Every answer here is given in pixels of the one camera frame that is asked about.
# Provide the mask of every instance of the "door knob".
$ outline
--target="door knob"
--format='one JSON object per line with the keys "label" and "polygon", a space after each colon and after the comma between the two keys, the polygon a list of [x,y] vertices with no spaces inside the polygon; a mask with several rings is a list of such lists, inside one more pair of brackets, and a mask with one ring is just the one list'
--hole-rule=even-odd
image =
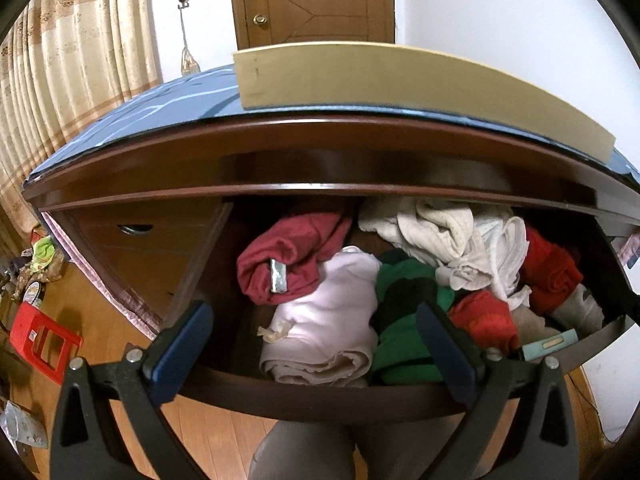
{"label": "door knob", "polygon": [[254,16],[254,23],[256,25],[264,25],[267,23],[267,17],[264,14],[256,14]]}

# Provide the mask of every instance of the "red stool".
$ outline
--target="red stool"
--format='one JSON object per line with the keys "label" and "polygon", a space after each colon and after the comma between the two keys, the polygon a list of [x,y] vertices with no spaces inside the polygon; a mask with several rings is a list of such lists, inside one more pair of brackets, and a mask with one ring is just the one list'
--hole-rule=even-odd
{"label": "red stool", "polygon": [[[35,341],[40,329],[42,329],[40,341],[38,343],[38,347],[34,349]],[[41,357],[44,342],[47,340],[47,334],[49,332],[53,332],[63,339],[60,357],[58,358],[58,364],[55,368],[49,365],[49,363]],[[73,345],[78,348],[82,346],[82,338],[79,335],[74,334],[71,330],[68,330],[53,321],[49,316],[43,314],[31,303],[21,304],[18,314],[15,316],[9,340],[17,350],[18,354],[20,354],[29,364],[36,368],[36,370],[41,371],[48,378],[56,381],[58,384],[62,384],[65,376],[66,365],[69,361],[69,354]]]}

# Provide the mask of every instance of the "patterned curtain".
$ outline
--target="patterned curtain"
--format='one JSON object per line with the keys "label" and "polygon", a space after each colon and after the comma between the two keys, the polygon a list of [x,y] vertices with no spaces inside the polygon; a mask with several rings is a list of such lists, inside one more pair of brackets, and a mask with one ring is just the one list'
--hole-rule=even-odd
{"label": "patterned curtain", "polygon": [[158,83],[146,0],[30,1],[0,45],[0,259],[37,224],[25,177]]}

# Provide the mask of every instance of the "dark red cloth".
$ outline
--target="dark red cloth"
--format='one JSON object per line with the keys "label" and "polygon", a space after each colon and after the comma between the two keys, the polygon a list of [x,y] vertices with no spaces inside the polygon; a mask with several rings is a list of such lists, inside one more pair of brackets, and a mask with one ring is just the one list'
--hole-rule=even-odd
{"label": "dark red cloth", "polygon": [[562,305],[583,276],[566,250],[545,240],[533,227],[527,226],[527,240],[529,251],[520,277],[531,287],[531,310],[542,316]]}
{"label": "dark red cloth", "polygon": [[498,300],[488,290],[478,290],[449,309],[449,319],[458,328],[469,332],[482,349],[494,347],[504,355],[520,347],[509,305]]}
{"label": "dark red cloth", "polygon": [[[344,243],[351,216],[335,212],[283,218],[258,236],[238,256],[240,289],[258,305],[281,304],[318,288],[318,264],[331,259]],[[287,292],[271,291],[271,259],[287,266]]]}

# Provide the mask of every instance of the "gray pants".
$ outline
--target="gray pants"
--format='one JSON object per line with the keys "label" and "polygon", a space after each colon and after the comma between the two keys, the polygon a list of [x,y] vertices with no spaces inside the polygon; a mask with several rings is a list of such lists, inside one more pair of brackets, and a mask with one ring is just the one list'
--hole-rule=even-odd
{"label": "gray pants", "polygon": [[461,418],[370,426],[280,421],[255,451],[249,480],[354,480],[355,446],[367,463],[368,480],[416,480]]}

